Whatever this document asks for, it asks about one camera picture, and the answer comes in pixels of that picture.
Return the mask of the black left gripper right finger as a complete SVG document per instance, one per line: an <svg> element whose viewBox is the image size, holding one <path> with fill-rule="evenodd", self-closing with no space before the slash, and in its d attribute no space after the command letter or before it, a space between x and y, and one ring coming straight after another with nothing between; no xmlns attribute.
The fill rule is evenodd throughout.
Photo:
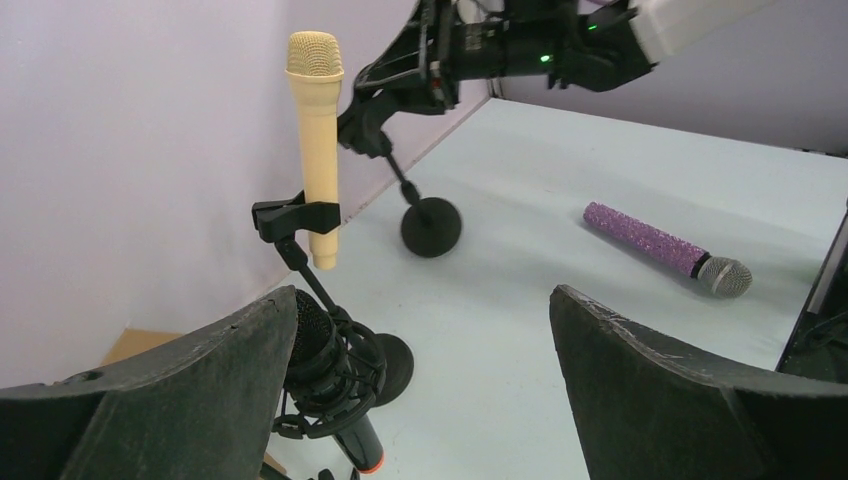
<svg viewBox="0 0 848 480"><path fill-rule="evenodd" d="M843 479L847 388L702 350L560 285L549 318L593 479Z"/></svg>

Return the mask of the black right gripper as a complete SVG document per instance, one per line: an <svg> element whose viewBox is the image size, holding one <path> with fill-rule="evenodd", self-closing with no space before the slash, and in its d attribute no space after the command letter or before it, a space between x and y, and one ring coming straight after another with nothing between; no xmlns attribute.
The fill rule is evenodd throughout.
<svg viewBox="0 0 848 480"><path fill-rule="evenodd" d="M384 52L354 80L360 108L381 96L400 112L441 115L466 80L552 75L577 41L573 1L507 1L481 22L449 1L419 2Z"/></svg>

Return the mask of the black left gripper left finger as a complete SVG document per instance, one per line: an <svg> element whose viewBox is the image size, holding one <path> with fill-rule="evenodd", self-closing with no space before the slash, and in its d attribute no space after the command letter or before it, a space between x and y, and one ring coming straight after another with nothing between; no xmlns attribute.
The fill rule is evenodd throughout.
<svg viewBox="0 0 848 480"><path fill-rule="evenodd" d="M1 392L5 479L256 479L297 324L284 286L53 384Z"/></svg>

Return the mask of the black tripod shock mount stand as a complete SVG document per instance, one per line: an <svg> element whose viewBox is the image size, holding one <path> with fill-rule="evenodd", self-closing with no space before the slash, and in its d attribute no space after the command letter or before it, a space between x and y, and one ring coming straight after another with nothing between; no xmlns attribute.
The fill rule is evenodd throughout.
<svg viewBox="0 0 848 480"><path fill-rule="evenodd" d="M272 431L301 440L331 437L357 476L376 472L383 445L368 418L386 378L376 335L358 322L337 322L317 304L298 307L297 332L283 385L295 411Z"/></svg>

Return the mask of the brown cardboard box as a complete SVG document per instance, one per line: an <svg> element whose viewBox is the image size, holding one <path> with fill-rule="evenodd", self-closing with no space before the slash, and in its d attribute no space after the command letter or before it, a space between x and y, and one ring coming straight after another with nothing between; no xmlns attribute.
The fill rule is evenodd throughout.
<svg viewBox="0 0 848 480"><path fill-rule="evenodd" d="M101 361L101 366L111 365L157 348L181 337L180 333L143 329L124 329Z"/></svg>

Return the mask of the beige microphone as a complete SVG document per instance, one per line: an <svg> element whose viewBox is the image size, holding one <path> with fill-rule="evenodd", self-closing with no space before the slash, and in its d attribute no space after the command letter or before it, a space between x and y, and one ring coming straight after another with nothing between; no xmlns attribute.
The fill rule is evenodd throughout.
<svg viewBox="0 0 848 480"><path fill-rule="evenodd" d="M344 69L335 36L320 31L291 34L286 74L298 116L305 200L336 203L337 106Z"/></svg>

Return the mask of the purple glitter microphone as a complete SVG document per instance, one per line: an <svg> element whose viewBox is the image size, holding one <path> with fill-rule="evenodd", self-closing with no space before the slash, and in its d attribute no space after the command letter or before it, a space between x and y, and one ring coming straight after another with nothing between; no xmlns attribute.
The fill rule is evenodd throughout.
<svg viewBox="0 0 848 480"><path fill-rule="evenodd" d="M753 284L752 272L739 260L713 255L607 205L590 202L582 216L589 226L693 279L718 298L739 298Z"/></svg>

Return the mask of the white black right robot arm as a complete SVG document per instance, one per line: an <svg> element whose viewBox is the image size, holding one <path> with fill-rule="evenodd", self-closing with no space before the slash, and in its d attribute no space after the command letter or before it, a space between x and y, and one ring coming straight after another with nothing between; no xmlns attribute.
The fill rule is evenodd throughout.
<svg viewBox="0 0 848 480"><path fill-rule="evenodd" d="M544 76L550 89L606 92L652 72L765 1L506 1L479 22L452 1L421 1L384 53L353 83L350 111L442 115L468 80Z"/></svg>

